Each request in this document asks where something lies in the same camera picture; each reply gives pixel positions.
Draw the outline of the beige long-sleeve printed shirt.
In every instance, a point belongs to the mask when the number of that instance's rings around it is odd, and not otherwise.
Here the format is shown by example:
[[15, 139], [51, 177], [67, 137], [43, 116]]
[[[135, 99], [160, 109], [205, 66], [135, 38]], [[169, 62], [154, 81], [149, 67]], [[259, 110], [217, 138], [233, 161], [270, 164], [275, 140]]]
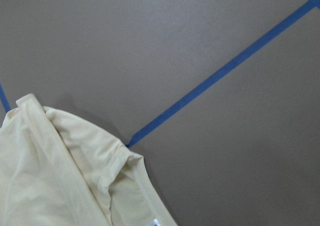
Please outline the beige long-sleeve printed shirt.
[[142, 155], [104, 129], [16, 102], [0, 134], [1, 225], [175, 225]]

